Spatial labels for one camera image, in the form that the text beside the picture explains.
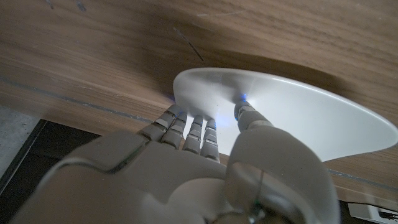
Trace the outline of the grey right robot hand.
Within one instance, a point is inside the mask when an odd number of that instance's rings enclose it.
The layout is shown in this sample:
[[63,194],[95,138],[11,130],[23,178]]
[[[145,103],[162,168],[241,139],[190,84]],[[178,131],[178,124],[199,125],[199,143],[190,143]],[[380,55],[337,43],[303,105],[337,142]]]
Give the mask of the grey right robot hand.
[[56,163],[13,223],[339,223],[333,181],[305,144],[248,102],[227,164],[216,122],[177,105],[138,133],[120,131]]

